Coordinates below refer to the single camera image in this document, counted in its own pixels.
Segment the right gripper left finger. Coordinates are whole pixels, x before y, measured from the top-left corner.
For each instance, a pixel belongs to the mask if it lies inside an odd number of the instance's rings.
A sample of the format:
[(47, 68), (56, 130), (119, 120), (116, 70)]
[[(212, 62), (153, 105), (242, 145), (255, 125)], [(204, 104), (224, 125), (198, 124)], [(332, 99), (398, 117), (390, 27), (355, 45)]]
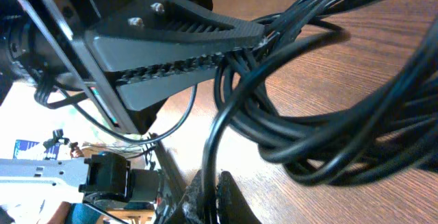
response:
[(166, 224), (204, 224), (204, 210), (202, 170), (199, 170), (185, 188), (176, 210), (166, 219)]

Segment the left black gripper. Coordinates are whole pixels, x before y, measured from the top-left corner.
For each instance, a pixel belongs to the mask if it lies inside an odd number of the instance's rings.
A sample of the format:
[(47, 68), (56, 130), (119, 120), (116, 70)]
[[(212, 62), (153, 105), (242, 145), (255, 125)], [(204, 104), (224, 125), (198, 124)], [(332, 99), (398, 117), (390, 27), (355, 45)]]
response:
[[(86, 30), (139, 0), (1, 0), (1, 95), (17, 81), (36, 87), (35, 100), (50, 109), (90, 100), (112, 131), (144, 134), (167, 99), (143, 110), (125, 107), (116, 82), (84, 40)], [(188, 0), (210, 11), (212, 0)]]

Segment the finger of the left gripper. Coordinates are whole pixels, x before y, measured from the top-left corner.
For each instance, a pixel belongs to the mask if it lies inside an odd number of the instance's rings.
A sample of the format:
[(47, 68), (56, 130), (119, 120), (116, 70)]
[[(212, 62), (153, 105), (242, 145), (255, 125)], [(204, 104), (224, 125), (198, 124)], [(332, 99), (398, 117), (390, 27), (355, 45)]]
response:
[(84, 40), (105, 72), (119, 72), (254, 47), (263, 31), (188, 0), (139, 0), (88, 28)]
[(140, 111), (168, 97), (214, 78), (222, 54), (168, 64), (140, 67), (124, 72), (116, 89), (125, 107)]

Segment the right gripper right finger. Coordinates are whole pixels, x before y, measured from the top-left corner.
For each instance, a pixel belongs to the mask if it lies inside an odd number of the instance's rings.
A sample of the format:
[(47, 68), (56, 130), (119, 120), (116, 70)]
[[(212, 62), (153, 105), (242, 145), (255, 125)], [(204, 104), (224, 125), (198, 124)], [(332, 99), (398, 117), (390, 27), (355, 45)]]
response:
[(221, 172), (219, 176), (217, 199), (222, 224), (261, 224), (228, 171)]

